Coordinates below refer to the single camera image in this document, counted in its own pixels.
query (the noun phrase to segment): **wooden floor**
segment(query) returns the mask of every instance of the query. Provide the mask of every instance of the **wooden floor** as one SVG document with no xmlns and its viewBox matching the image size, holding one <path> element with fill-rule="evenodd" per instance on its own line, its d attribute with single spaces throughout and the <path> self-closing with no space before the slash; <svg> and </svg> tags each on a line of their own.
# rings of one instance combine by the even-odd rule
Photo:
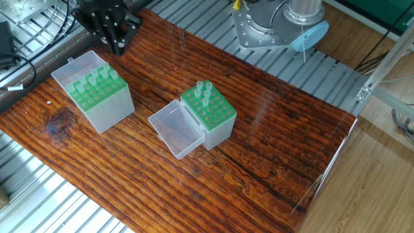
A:
<svg viewBox="0 0 414 233">
<path fill-rule="evenodd" d="M 330 6 L 327 20 L 331 29 L 318 48 L 353 68 L 382 37 Z M 372 57 L 393 44 L 385 40 Z M 412 74 L 414 52 L 403 57 L 386 79 Z M 414 103 L 414 78 L 380 86 Z M 301 232 L 414 232 L 414 146 L 395 127 L 391 108 L 376 98 L 370 99 L 358 120 Z"/>
</svg>

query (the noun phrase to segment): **white cylinder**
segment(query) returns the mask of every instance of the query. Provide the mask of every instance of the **white cylinder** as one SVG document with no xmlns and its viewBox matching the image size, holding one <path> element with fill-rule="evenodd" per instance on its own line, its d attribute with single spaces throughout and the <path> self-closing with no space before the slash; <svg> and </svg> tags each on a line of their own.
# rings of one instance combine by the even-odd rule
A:
<svg viewBox="0 0 414 233">
<path fill-rule="evenodd" d="M 82 84 L 78 84 L 76 85 L 76 89 L 80 92 L 80 93 L 84 93 L 85 92 L 85 88 L 83 87 Z"/>
<path fill-rule="evenodd" d="M 194 91 L 194 95 L 195 95 L 196 98 L 199 98 L 201 96 L 201 90 L 200 89 L 196 89 Z"/>
<path fill-rule="evenodd" d="M 211 94 L 212 93 L 209 90 L 204 91 L 204 97 L 207 98 L 207 99 L 210 97 Z"/>
<path fill-rule="evenodd" d="M 92 77 L 94 78 L 98 77 L 98 71 L 96 69 L 92 69 L 91 73 L 92 73 Z"/>
<path fill-rule="evenodd" d="M 208 99 L 207 98 L 203 98 L 202 99 L 202 106 L 203 107 L 207 107 L 208 106 Z"/>
<path fill-rule="evenodd" d="M 108 72 L 106 72 L 106 71 L 101 71 L 101 76 L 102 76 L 102 78 L 108 78 Z"/>
<path fill-rule="evenodd" d="M 79 81 L 80 81 L 80 83 L 82 83 L 82 85 L 85 85 L 85 84 L 87 83 L 86 78 L 85 78 L 84 76 L 82 76 L 82 77 L 79 79 Z"/>
<path fill-rule="evenodd" d="M 208 83 L 206 84 L 206 89 L 207 89 L 207 90 L 209 90 L 209 91 L 211 91 L 211 90 L 212 90 L 212 88 L 213 88 L 213 84 L 212 84 L 212 83 L 210 83 L 210 82 L 208 82 Z"/>
<path fill-rule="evenodd" d="M 322 0 L 290 0 L 289 9 L 299 17 L 317 14 L 322 7 Z"/>
<path fill-rule="evenodd" d="M 118 73 L 116 71 L 111 71 L 111 77 L 113 79 L 117 79 L 118 78 Z"/>
<path fill-rule="evenodd" d="M 111 67 L 109 66 L 109 63 L 107 63 L 107 62 L 105 62 L 105 64 L 103 65 L 103 69 L 105 70 L 105 71 L 109 71 L 109 69 L 110 69 Z"/>
<path fill-rule="evenodd" d="M 89 82 L 90 82 L 92 85 L 96 85 L 96 78 L 94 78 L 94 77 L 89 78 Z"/>
<path fill-rule="evenodd" d="M 75 87 L 73 86 L 73 83 L 70 83 L 68 85 L 66 85 L 66 89 L 68 90 L 68 92 L 72 93 L 75 91 Z"/>
<path fill-rule="evenodd" d="M 202 89 L 202 81 L 197 82 L 197 89 Z"/>
</svg>

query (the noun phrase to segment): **blue plastic part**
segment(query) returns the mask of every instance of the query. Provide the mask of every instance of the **blue plastic part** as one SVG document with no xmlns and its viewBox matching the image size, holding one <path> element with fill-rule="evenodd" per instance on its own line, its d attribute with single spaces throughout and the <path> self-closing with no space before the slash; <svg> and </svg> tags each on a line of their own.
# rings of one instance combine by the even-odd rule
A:
<svg viewBox="0 0 414 233">
<path fill-rule="evenodd" d="M 296 38 L 290 46 L 292 49 L 294 49 L 297 52 L 303 51 L 303 44 L 305 44 L 305 50 L 311 48 L 314 46 L 319 40 L 324 37 L 324 35 L 327 33 L 329 29 L 328 22 L 322 21 L 321 23 L 318 23 L 305 33 L 303 33 L 301 36 Z"/>
</svg>

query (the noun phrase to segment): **clear plastic box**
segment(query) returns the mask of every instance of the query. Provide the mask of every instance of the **clear plastic box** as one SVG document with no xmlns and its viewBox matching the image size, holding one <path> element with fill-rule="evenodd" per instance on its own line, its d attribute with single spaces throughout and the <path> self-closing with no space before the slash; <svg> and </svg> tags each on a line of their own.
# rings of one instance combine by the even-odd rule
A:
<svg viewBox="0 0 414 233">
<path fill-rule="evenodd" d="M 182 94 L 181 102 L 173 100 L 148 118 L 159 139 L 178 159 L 201 144 L 210 150 L 232 133 L 237 113 L 215 87 L 210 86 L 208 104 L 202 104 L 207 83 L 208 80 L 201 88 L 191 88 Z"/>
<path fill-rule="evenodd" d="M 126 82 L 93 51 L 70 59 L 52 76 L 98 133 L 135 110 Z"/>
</svg>

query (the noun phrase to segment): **wooden table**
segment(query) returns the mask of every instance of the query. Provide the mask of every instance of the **wooden table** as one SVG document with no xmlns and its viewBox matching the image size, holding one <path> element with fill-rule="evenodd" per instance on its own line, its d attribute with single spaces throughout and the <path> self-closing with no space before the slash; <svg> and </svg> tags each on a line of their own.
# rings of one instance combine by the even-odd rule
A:
<svg viewBox="0 0 414 233">
<path fill-rule="evenodd" d="M 121 58 L 93 49 L 129 84 L 132 115 L 99 135 L 49 78 L 0 116 L 0 129 L 137 232 L 296 230 L 355 117 L 140 15 Z M 205 79 L 237 111 L 232 136 L 179 161 L 148 117 Z"/>
</svg>

